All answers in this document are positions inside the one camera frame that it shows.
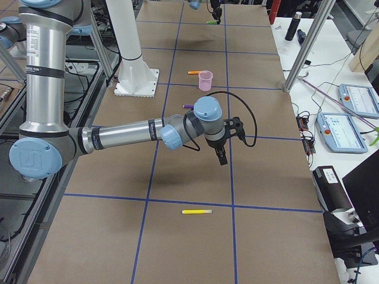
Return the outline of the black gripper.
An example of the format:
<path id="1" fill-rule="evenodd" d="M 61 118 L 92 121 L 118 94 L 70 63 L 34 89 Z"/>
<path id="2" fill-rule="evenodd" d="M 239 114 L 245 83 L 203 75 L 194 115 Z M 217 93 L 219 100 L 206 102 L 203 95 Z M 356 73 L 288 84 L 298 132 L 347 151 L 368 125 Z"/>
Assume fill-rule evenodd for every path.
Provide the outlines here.
<path id="1" fill-rule="evenodd" d="M 224 149 L 224 145 L 227 142 L 227 138 L 222 137 L 218 140 L 210 140 L 206 138 L 206 142 L 211 148 L 215 149 L 220 165 L 221 166 L 226 165 L 227 157 L 226 157 L 226 151 Z"/>
<path id="2" fill-rule="evenodd" d="M 222 9 L 221 9 L 221 0 L 210 0 L 212 16 L 216 21 L 216 24 L 221 23 Z"/>

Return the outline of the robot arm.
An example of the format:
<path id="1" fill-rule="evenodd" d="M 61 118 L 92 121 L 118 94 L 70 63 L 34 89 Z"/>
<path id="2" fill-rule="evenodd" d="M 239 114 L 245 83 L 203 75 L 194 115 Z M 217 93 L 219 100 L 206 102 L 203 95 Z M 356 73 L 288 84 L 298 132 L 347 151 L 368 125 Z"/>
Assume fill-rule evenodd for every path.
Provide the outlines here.
<path id="1" fill-rule="evenodd" d="M 227 163 L 228 138 L 218 100 L 198 99 L 184 115 L 149 119 L 113 127 L 69 128 L 63 120 L 66 39 L 74 28 L 92 31 L 89 1 L 20 1 L 26 26 L 27 107 L 20 137 L 9 160 L 23 176 L 44 179 L 73 159 L 110 147 L 161 140 L 175 150 L 204 136 L 220 164 Z"/>
<path id="2" fill-rule="evenodd" d="M 197 10 L 199 9 L 202 1 L 201 0 L 189 0 L 188 1 L 189 6 Z M 212 15 L 214 21 L 213 24 L 219 25 L 221 23 L 221 16 L 222 16 L 222 5 L 223 1 L 220 0 L 210 0 L 206 1 L 206 7 L 207 11 Z"/>

